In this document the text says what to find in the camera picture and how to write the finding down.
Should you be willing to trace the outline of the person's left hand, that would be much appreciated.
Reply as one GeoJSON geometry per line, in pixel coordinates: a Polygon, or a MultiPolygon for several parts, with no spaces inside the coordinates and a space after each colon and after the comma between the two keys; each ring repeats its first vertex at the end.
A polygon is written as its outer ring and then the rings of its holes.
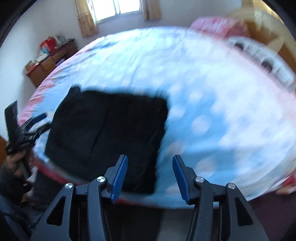
{"type": "Polygon", "coordinates": [[[27,156],[28,156],[28,151],[24,150],[14,155],[7,156],[4,163],[11,173],[13,173],[17,177],[20,177],[23,175],[23,172],[20,168],[20,161],[22,160],[22,158],[27,156]]]}

